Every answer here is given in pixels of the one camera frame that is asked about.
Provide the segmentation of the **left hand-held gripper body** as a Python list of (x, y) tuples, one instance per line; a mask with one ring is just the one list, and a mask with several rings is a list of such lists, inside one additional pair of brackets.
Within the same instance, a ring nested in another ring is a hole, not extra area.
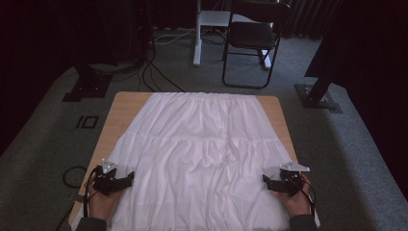
[(93, 188), (105, 195), (111, 195), (122, 190), (124, 178), (116, 178), (117, 163), (103, 159), (100, 166), (97, 166), (96, 176), (94, 178)]

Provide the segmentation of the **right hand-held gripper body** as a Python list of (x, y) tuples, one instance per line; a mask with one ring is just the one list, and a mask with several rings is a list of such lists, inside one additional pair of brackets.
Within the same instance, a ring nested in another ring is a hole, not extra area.
[(288, 162), (280, 166), (280, 177), (288, 196), (294, 196), (303, 188), (301, 172), (309, 172), (310, 169), (295, 162)]

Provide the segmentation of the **white gathered skirt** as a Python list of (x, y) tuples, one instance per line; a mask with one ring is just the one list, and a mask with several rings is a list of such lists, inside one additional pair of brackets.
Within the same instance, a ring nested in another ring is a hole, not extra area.
[(262, 179), (291, 158), (254, 96), (155, 93), (109, 159), (135, 178), (106, 231), (291, 231)]

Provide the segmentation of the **person's right hand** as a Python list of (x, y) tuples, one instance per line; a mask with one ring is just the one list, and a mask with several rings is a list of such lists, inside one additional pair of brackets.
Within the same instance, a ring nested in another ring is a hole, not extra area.
[(312, 209), (310, 204), (310, 181), (308, 177), (301, 173), (301, 177), (305, 181), (303, 188), (294, 196), (288, 196), (286, 193), (275, 192), (274, 195), (282, 202), (286, 207), (291, 217), (301, 215), (311, 215)]

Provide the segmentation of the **person's left hand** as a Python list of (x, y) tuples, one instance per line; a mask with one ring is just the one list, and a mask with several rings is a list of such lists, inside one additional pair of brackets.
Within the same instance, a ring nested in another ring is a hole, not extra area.
[(111, 195), (105, 195), (96, 191), (93, 187), (89, 187), (89, 195), (89, 216), (91, 218), (99, 218), (109, 221), (115, 213), (122, 192), (114, 192)]

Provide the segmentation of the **black slanted stand with base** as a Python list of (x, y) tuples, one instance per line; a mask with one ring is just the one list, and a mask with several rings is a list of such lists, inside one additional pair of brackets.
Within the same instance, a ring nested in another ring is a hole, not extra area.
[(317, 78), (316, 82), (313, 85), (295, 85), (304, 108), (328, 109), (333, 113), (342, 111), (339, 104), (333, 101), (328, 92), (339, 68), (338, 61), (342, 58), (342, 54), (336, 47), (332, 47), (330, 40), (324, 39), (320, 43), (305, 73), (305, 77)]

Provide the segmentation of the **black stand with flat base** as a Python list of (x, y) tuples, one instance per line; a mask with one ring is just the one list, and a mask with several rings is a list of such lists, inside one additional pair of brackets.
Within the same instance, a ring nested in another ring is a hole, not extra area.
[(88, 64), (76, 64), (78, 80), (67, 93), (63, 102), (80, 102), (83, 98), (103, 98), (113, 78), (110, 74), (99, 73)]

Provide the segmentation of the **black folding chair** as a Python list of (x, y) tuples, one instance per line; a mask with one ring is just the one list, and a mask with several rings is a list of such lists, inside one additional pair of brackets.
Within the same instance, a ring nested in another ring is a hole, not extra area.
[[(227, 24), (222, 61), (222, 83), (227, 87), (264, 89), (271, 80), (281, 33), (291, 17), (291, 6), (276, 0), (234, 0)], [(226, 69), (229, 55), (249, 56), (249, 53), (230, 52), (229, 47), (256, 50), (261, 63), (273, 52), (266, 82), (261, 86), (227, 82)]]

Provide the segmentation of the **dark curtain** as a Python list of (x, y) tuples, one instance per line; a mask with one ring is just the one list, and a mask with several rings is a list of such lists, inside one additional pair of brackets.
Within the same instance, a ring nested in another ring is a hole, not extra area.
[(291, 7), (283, 36), (320, 39), (329, 27), (342, 0), (280, 0)]

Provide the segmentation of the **white metal desk frame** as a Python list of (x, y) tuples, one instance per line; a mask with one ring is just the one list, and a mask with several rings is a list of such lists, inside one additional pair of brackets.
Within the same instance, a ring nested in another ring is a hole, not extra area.
[[(202, 39), (201, 35), (203, 34), (201, 32), (201, 27), (202, 26), (210, 26), (210, 27), (227, 27), (228, 26), (228, 21), (229, 21), (229, 16), (230, 12), (223, 12), (223, 11), (217, 11), (217, 10), (201, 10), (201, 1), (202, 0), (196, 0), (196, 36), (195, 36), (195, 47), (194, 47), (194, 55), (193, 55), (193, 65), (194, 66), (200, 66), (201, 64), (201, 45), (202, 45)], [(242, 21), (242, 22), (254, 22), (250, 20), (249, 18), (242, 16), (242, 15), (234, 15), (233, 16), (233, 21)], [(269, 56), (267, 56), (265, 59), (263, 58), (263, 55), (266, 55), (267, 50), (261, 50), (260, 56), (261, 56), (261, 64), (264, 65), (266, 69), (271, 68), (271, 61)]]

